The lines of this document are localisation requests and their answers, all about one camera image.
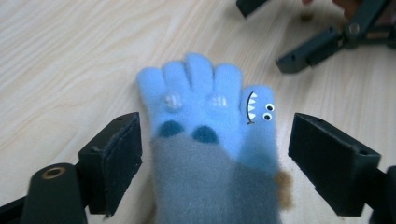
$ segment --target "light wood surface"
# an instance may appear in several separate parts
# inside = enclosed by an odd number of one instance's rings
[[[310,10],[311,22],[300,14]],[[292,174],[294,206],[284,223],[367,223],[338,217],[288,157],[295,112],[327,120],[396,164],[396,51],[343,50],[298,76],[283,76],[275,59],[343,12],[330,0],[304,8],[273,0],[245,20],[233,0],[0,2],[0,204],[26,194],[39,169],[78,161],[77,152],[115,117],[139,111],[144,164],[116,215],[91,223],[146,223],[153,215],[149,126],[134,83],[147,66],[199,52],[214,64],[234,63],[244,84],[276,95],[277,142]]]

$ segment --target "wood grain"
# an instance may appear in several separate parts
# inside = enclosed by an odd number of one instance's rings
[[[300,14],[312,10],[311,22]],[[280,161],[293,177],[294,207],[284,223],[367,223],[338,217],[287,156],[293,114],[329,121],[396,164],[396,51],[344,50],[298,76],[283,76],[275,59],[329,24],[343,24],[331,1],[303,8],[276,0],[248,20],[231,0],[0,2],[0,204],[26,194],[30,176],[77,152],[116,116],[139,111],[144,164],[108,221],[145,223],[153,214],[149,122],[136,85],[147,66],[199,52],[214,64],[234,63],[244,83],[276,94]]]

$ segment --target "black clamp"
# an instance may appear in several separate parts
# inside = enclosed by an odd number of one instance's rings
[[[264,2],[238,0],[237,6],[247,16]],[[359,45],[396,48],[396,0],[363,0],[343,30],[329,27],[280,57],[276,65],[282,73],[298,73],[323,62],[340,49],[354,49]]]
[[[111,217],[139,170],[140,118],[113,119],[79,153],[78,163],[58,163],[36,172],[28,194],[0,207],[0,223],[87,223],[91,214]]]
[[[323,119],[295,114],[289,156],[337,216],[359,217],[367,203],[370,223],[396,223],[396,166],[377,169],[381,155]]]

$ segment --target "cartoon teeth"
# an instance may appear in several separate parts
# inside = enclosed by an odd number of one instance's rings
[[[256,98],[256,97],[257,97],[257,94],[253,91],[247,99],[247,119],[248,119],[247,124],[254,123],[253,119],[256,117],[256,115],[253,114],[251,111],[256,108],[253,106],[254,104],[256,104],[256,101],[253,98]]]

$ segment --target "cartoon eye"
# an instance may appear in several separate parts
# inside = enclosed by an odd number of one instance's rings
[[[272,104],[267,104],[265,106],[265,108],[267,108],[267,110],[269,110],[269,111],[274,111],[275,110],[275,107]]]
[[[262,115],[262,117],[263,117],[265,120],[271,120],[271,119],[272,119],[272,115],[271,115],[270,113],[265,113],[265,114]]]

